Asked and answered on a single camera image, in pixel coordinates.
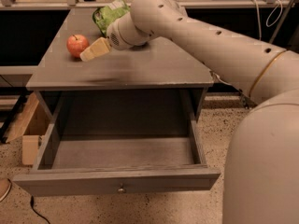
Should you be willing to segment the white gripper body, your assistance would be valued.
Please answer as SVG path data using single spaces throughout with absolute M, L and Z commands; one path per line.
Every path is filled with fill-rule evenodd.
M 150 37 L 135 27 L 130 13 L 116 19 L 107 27 L 107 40 L 117 50 L 130 49 L 146 44 Z

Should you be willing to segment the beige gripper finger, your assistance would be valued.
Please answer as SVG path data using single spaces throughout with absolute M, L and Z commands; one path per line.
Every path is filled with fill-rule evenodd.
M 100 37 L 95 40 L 89 47 L 83 50 L 79 57 L 83 62 L 90 61 L 94 58 L 103 56 L 111 51 L 111 46 L 109 45 L 106 38 Z

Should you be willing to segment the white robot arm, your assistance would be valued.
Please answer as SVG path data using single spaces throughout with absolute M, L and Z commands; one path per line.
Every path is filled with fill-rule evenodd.
M 225 163 L 222 224 L 299 224 L 297 53 L 187 17 L 173 0 L 133 0 L 84 61 L 158 36 L 187 51 L 255 104 Z

